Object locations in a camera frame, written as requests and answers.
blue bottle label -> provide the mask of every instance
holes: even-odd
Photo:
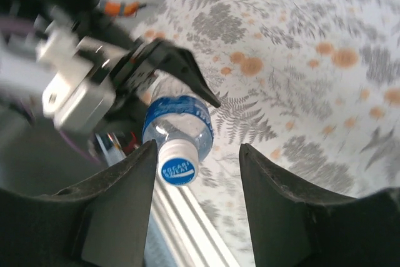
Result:
[[[214,141],[214,131],[211,126],[211,117],[208,108],[200,100],[186,95],[173,98],[161,97],[153,102],[147,110],[143,134],[150,123],[166,114],[190,114],[199,118],[210,130],[212,141]]]
[[[196,171],[192,163],[186,159],[170,159],[161,167],[162,178],[175,186],[190,183]]]

plastic water bottle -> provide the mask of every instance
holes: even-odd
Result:
[[[213,146],[212,128],[203,101],[180,80],[163,78],[154,89],[142,137],[157,142],[160,178],[174,186],[194,181]]]

screw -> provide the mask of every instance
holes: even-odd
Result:
[[[49,103],[55,103],[55,102],[56,102],[56,98],[57,98],[57,95],[56,95],[56,94],[50,95]]]

floral tablecloth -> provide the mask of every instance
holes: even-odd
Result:
[[[400,0],[167,0],[134,34],[191,49],[222,101],[190,188],[241,266],[241,143],[338,193],[400,183]]]

bottle cap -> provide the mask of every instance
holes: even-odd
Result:
[[[158,153],[158,174],[173,186],[194,181],[199,172],[199,153],[195,145],[184,139],[165,142]]]

